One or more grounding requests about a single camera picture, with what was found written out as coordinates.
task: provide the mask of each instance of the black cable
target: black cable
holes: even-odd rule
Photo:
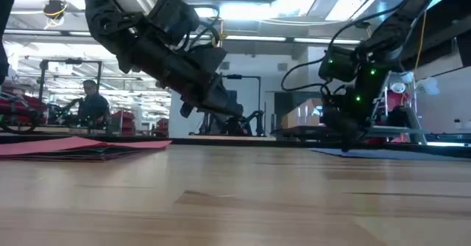
[[[328,90],[326,84],[327,83],[324,83],[324,84],[321,84],[321,83],[314,83],[314,84],[308,84],[308,85],[304,85],[304,86],[300,86],[300,87],[296,87],[296,88],[287,88],[285,87],[285,81],[286,81],[286,78],[288,77],[288,75],[290,75],[294,70],[300,68],[300,67],[303,67],[303,66],[309,66],[309,65],[313,65],[313,64],[317,64],[319,62],[322,62],[322,60],[324,60],[324,58],[321,58],[321,59],[318,59],[318,60],[315,60],[315,61],[312,61],[312,62],[307,62],[307,63],[302,63],[302,64],[299,64],[291,69],[289,69],[288,72],[286,72],[286,74],[283,76],[283,79],[281,80],[281,89],[284,90],[284,91],[298,91],[298,90],[301,90],[301,89],[304,89],[304,88],[310,88],[310,87],[324,87]]]
[[[359,22],[364,22],[364,21],[367,21],[367,20],[369,20],[369,19],[376,18],[376,17],[379,17],[379,16],[381,16],[381,15],[385,15],[385,14],[387,14],[387,13],[391,13],[391,12],[397,10],[397,9],[400,7],[401,4],[402,4],[402,3],[399,3],[396,7],[393,7],[393,8],[391,8],[391,9],[389,9],[389,10],[384,10],[384,11],[381,11],[381,12],[379,12],[379,13],[375,13],[375,14],[368,15],[368,16],[366,16],[366,17],[364,17],[364,18],[360,18],[360,19],[358,19],[358,20],[352,21],[352,22],[348,23],[347,25],[343,26],[342,28],[340,28],[340,29],[338,30],[338,32],[337,32],[337,33],[332,37],[332,39],[330,40],[330,43],[329,43],[329,45],[327,46],[327,51],[332,47],[332,45],[333,45],[335,39],[337,39],[337,37],[338,37],[341,33],[343,33],[343,31],[345,31],[346,29],[348,29],[348,28],[354,26],[355,24],[357,24],[357,23],[359,23]],[[297,65],[297,66],[291,68],[288,72],[286,72],[285,76],[283,77],[283,80],[281,80],[281,88],[282,88],[284,91],[298,91],[298,90],[301,90],[301,89],[304,89],[304,88],[318,87],[318,86],[319,86],[319,87],[324,87],[324,88],[326,88],[326,87],[327,87],[326,85],[327,85],[328,83],[323,83],[323,84],[322,84],[322,83],[314,83],[314,84],[308,84],[308,85],[304,85],[304,86],[300,86],[300,87],[296,87],[296,88],[285,88],[285,86],[284,86],[284,82],[285,82],[287,76],[288,76],[292,71],[294,71],[294,70],[296,70],[296,69],[298,69],[298,68],[300,68],[300,67],[303,67],[303,66],[309,66],[309,65],[314,65],[314,64],[317,64],[317,63],[321,63],[321,62],[324,60],[324,58],[325,58],[325,56],[324,56],[323,58],[318,59],[318,60],[315,60],[315,61],[312,61],[312,62],[307,62],[307,63],[302,63],[302,64],[299,64],[299,65]]]
[[[206,31],[208,31],[208,30],[211,31],[211,34],[214,36],[214,43],[217,44],[219,42],[219,33],[218,33],[218,31],[207,22],[201,21],[201,25],[206,27]],[[188,52],[193,52],[195,49],[198,49],[200,47],[213,48],[213,43],[210,42],[210,43],[206,43],[206,44],[200,44],[200,45],[197,45],[197,46],[190,46],[190,49],[188,50]]]
[[[188,30],[188,32],[186,33],[185,41],[183,42],[183,45],[179,49],[177,49],[177,52],[185,50],[189,41],[190,41],[190,30]]]
[[[334,92],[333,94],[337,94],[337,92],[339,92],[340,90],[342,89],[345,89],[345,85],[341,85],[340,87],[338,87]]]
[[[216,5],[212,5],[212,4],[195,4],[195,5],[192,5],[193,8],[211,8],[213,10],[216,11],[216,17],[214,18],[214,20],[208,24],[206,22],[201,22],[201,24],[205,23],[205,24],[208,24],[209,26],[205,26],[206,28],[204,30],[202,30],[196,37],[195,39],[192,40],[191,44],[190,44],[190,48],[192,48],[194,46],[194,44],[206,33],[208,32],[208,30],[210,30],[211,28],[214,29],[214,25],[216,24],[216,22],[219,20],[219,14],[220,14],[220,10],[219,10],[219,7],[216,6]],[[216,34],[218,35],[218,38],[217,38],[217,42],[216,44],[219,42],[219,34],[217,33],[216,31]]]

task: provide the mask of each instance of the robotic arm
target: robotic arm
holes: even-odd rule
[[[400,55],[418,17],[431,0],[403,0],[355,50],[330,45],[319,76],[352,82],[344,95],[323,94],[323,122],[344,135],[344,149],[361,140],[372,126],[391,71],[402,72]]]
[[[181,95],[180,113],[188,117],[200,111],[241,116],[242,106],[230,100],[216,73],[226,51],[212,45],[188,51],[173,51],[199,26],[193,7],[181,0],[158,0],[148,16],[126,13],[116,0],[85,0],[90,33],[116,55],[119,68],[127,73],[138,67]]]

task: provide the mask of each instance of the man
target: man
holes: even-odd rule
[[[97,126],[99,126],[103,124],[105,116],[109,111],[108,101],[96,92],[96,82],[93,80],[84,81],[83,89],[87,96],[83,100],[83,103],[80,103],[79,118],[81,120],[95,122]]]

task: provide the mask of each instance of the white wall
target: white wall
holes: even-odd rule
[[[458,52],[419,67],[418,80],[462,67]],[[417,95],[417,112],[421,116],[422,128],[432,133],[469,133],[456,129],[455,119],[467,122],[471,119],[471,68],[443,74],[436,77],[440,94]]]
[[[288,55],[228,55],[225,61],[230,62],[230,70],[223,71],[223,74],[242,74],[246,76],[261,76],[261,105],[260,109],[266,109],[267,132],[270,128],[271,115],[275,110],[274,98],[269,91],[281,91],[281,79],[284,71],[278,71],[278,63],[287,63],[288,68],[297,65],[297,61],[292,60]],[[244,106],[244,115],[250,115],[258,109],[258,81],[256,79],[226,80],[224,86],[227,90],[237,91],[238,103]],[[198,132],[203,114],[194,111],[187,119],[180,115],[182,107],[180,95],[171,93],[171,108],[169,119],[169,135],[171,138],[187,138],[188,133]],[[250,122],[252,132],[255,134],[256,120]]]
[[[273,92],[281,91],[281,80],[284,71],[278,71],[278,63],[287,63],[288,69],[299,63],[317,60],[324,56],[325,48],[308,47],[300,55],[299,60],[292,60],[288,55],[228,55],[224,61],[230,62],[230,70],[223,71],[223,74],[242,74],[247,76],[261,76],[261,110],[265,110],[266,133],[271,131],[271,116],[275,111],[275,97]],[[318,76],[320,63],[309,67],[299,68],[288,77],[286,87],[297,87],[311,83],[322,83]],[[341,85],[340,82],[329,84],[331,90]],[[258,109],[258,84],[255,79],[224,80],[227,90],[237,91],[238,103],[244,106],[244,115],[250,115]],[[305,89],[304,91],[319,91],[319,87]],[[202,113],[193,112],[187,119],[180,115],[182,102],[180,95],[171,93],[171,109],[169,120],[169,134],[172,138],[187,138],[188,133],[198,132],[202,121]],[[251,121],[252,132],[255,134],[256,121]]]

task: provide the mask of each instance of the desk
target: desk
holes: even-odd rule
[[[170,146],[2,161],[2,246],[469,245],[471,164]]]

